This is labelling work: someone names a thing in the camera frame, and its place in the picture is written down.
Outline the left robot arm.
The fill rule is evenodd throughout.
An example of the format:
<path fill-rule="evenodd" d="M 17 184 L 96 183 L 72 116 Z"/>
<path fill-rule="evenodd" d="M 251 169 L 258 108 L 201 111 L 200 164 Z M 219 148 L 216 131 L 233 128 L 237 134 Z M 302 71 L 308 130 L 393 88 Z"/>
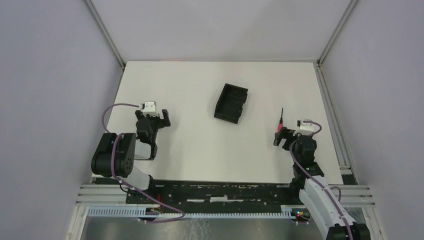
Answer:
<path fill-rule="evenodd" d="M 135 161 L 153 161 L 158 146 L 158 131 L 170 127 L 167 109 L 161 113 L 136 110 L 136 132 L 104 133 L 91 160 L 95 175 L 112 178 L 130 188 L 141 191 L 152 188 L 153 177 L 135 166 Z"/>

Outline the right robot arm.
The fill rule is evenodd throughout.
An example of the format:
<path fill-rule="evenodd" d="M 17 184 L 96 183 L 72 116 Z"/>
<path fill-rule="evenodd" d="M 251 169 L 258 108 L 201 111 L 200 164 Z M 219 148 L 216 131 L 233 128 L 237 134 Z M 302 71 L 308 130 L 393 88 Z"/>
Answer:
<path fill-rule="evenodd" d="M 367 225 L 357 223 L 343 208 L 339 195 L 333 193 L 324 172 L 315 161 L 317 142 L 311 134 L 296 133 L 279 127 L 274 135 L 274 146 L 290 152 L 294 178 L 290 183 L 293 195 L 307 208 L 324 240 L 369 240 Z"/>

